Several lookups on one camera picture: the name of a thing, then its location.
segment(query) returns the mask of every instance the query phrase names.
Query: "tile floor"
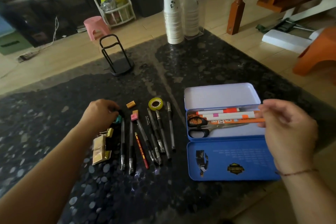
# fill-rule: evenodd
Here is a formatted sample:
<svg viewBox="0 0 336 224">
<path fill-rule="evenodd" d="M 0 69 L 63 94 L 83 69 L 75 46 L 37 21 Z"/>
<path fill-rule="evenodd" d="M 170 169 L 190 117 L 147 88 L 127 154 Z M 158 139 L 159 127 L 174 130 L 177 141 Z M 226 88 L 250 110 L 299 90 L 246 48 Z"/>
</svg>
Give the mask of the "tile floor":
<svg viewBox="0 0 336 224">
<path fill-rule="evenodd" d="M 238 34 L 226 34 L 229 9 L 233 0 L 207 0 L 205 28 L 289 81 L 336 107 L 336 86 L 331 80 L 332 74 L 335 73 L 335 64 L 332 62 L 319 64 L 305 77 L 293 74 L 292 67 L 298 54 L 263 43 L 261 41 L 263 35 L 255 29 L 257 24 L 272 25 L 282 16 L 256 6 L 257 0 L 244 1 L 246 6 Z M 333 13 L 313 16 L 301 24 L 315 29 L 334 25 L 336 19 L 329 14 Z M 114 28 L 112 32 L 118 35 L 124 48 L 129 48 L 165 34 L 163 15 L 159 13 L 148 18 L 140 18 Z M 111 53 L 117 51 L 119 51 L 117 47 L 111 49 Z M 91 42 L 86 32 L 58 40 L 30 61 L 17 64 L 15 59 L 22 53 L 0 55 L 0 96 L 102 57 L 98 41 Z M 336 184 L 336 171 L 332 168 L 336 166 L 336 160 L 333 158 L 335 151 L 336 143 L 316 156 L 317 166 L 320 167 L 321 173 L 327 178 L 329 184 Z M 273 188 L 275 189 L 271 189 L 265 198 L 259 199 L 258 203 L 239 215 L 236 222 L 238 224 L 295 223 L 285 189 L 281 184 Z"/>
</svg>

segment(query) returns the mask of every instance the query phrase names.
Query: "black metal stand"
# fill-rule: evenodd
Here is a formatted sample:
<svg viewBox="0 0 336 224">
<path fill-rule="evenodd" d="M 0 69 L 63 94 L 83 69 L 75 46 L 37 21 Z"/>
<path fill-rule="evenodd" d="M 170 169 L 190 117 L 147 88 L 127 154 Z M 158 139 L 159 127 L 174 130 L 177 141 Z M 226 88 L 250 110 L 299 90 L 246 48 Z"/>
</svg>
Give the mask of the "black metal stand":
<svg viewBox="0 0 336 224">
<path fill-rule="evenodd" d="M 109 37 L 109 36 L 114 36 L 117 39 L 118 42 L 104 47 L 102 45 L 102 40 Z M 125 50 L 124 50 L 123 46 L 121 45 L 121 43 L 119 41 L 119 38 L 116 35 L 110 34 L 110 35 L 103 36 L 99 40 L 99 44 L 102 48 L 101 52 L 103 53 L 105 59 L 107 60 L 108 64 L 110 65 L 110 70 L 111 70 L 111 73 L 113 75 L 119 76 L 119 75 L 125 74 L 125 73 L 127 73 L 127 72 L 129 72 L 133 69 L 134 62 L 126 56 Z M 113 62 L 111 61 L 111 59 L 110 59 L 109 55 L 107 54 L 106 50 L 109 49 L 109 48 L 112 48 L 113 46 L 116 46 L 117 44 L 120 46 L 122 52 L 124 53 L 125 58 L 118 59 L 113 64 Z"/>
</svg>

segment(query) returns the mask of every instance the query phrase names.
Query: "white rack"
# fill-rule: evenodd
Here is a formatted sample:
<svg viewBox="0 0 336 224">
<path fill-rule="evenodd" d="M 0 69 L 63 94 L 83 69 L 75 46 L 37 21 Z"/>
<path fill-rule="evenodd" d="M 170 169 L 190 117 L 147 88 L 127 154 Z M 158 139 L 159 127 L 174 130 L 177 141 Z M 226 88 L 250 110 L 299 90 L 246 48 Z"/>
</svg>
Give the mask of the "white rack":
<svg viewBox="0 0 336 224">
<path fill-rule="evenodd" d="M 110 27 L 115 27 L 115 26 L 119 26 L 121 24 L 124 24 L 132 19 L 135 19 L 135 14 L 134 14 L 134 11 L 133 11 L 133 7 L 132 7 L 132 2 L 130 0 L 128 0 L 128 3 L 121 6 L 121 7 L 118 7 L 116 9 L 113 9 L 113 10 L 109 10 L 109 11 L 103 11 L 101 8 L 100 8 L 100 5 L 99 3 L 97 2 L 97 0 L 94 0 L 97 8 L 98 8 L 98 11 L 100 13 L 100 15 L 102 16 L 102 18 L 104 19 L 105 23 L 110 26 Z M 116 17 L 115 17 L 115 13 L 119 13 L 119 16 L 120 16 L 120 19 L 121 21 L 120 22 L 117 22 L 116 20 Z M 123 16 L 122 16 L 122 13 L 126 13 L 128 15 L 128 18 L 127 19 L 124 19 Z M 107 18 L 107 15 L 111 15 L 113 20 L 115 23 L 110 23 L 109 22 L 109 19 Z"/>
</svg>

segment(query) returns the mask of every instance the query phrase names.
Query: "green box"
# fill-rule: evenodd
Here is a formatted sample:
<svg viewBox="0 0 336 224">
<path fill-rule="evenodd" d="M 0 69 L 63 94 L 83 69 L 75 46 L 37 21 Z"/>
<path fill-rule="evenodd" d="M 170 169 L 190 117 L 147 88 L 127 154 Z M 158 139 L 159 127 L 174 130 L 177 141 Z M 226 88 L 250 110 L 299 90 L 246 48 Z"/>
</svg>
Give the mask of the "green box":
<svg viewBox="0 0 336 224">
<path fill-rule="evenodd" d="M 32 47 L 32 45 L 18 32 L 0 35 L 0 53 L 11 54 Z"/>
</svg>

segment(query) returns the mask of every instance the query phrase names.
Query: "pink stool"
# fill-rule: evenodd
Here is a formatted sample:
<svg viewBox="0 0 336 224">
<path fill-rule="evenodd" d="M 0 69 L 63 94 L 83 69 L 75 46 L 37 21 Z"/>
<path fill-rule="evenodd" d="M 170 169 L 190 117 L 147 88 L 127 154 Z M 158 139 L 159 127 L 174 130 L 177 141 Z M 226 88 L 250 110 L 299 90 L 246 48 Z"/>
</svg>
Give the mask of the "pink stool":
<svg viewBox="0 0 336 224">
<path fill-rule="evenodd" d="M 84 25 L 86 27 L 87 33 L 89 34 L 89 37 L 91 41 L 95 40 L 95 37 L 93 33 L 98 30 L 103 33 L 103 35 L 110 34 L 110 29 L 104 22 L 103 18 L 101 16 L 95 16 L 88 18 L 84 21 Z"/>
</svg>

